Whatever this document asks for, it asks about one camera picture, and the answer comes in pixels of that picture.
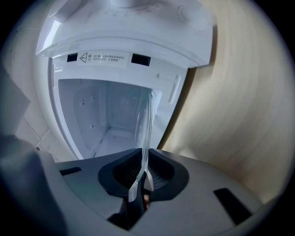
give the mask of warning triangle symbol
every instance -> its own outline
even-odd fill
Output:
[[[88,54],[88,53],[85,53],[82,57],[80,57],[80,60],[82,60],[83,62],[86,63],[87,54]]]

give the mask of light wood surface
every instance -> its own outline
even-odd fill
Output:
[[[253,2],[202,2],[216,20],[211,63],[189,72],[160,148],[217,166],[267,202],[293,164],[293,64]]]

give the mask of warning label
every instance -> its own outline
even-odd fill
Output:
[[[95,50],[78,53],[77,65],[109,65],[126,68],[129,61],[128,52]]]

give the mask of black slot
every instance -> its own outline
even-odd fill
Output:
[[[146,65],[146,66],[149,66],[150,61],[151,61],[150,57],[142,56],[138,54],[133,54],[132,60],[131,60],[132,63]]]
[[[214,194],[235,224],[239,224],[251,216],[250,211],[228,189],[215,190]]]
[[[59,172],[61,173],[62,176],[64,176],[64,175],[73,174],[73,173],[76,173],[76,172],[79,172],[79,171],[81,171],[80,167],[73,167],[73,168],[70,168],[70,169],[61,170]]]
[[[77,57],[78,57],[77,53],[70,54],[70,55],[68,55],[68,59],[66,62],[77,61]]]

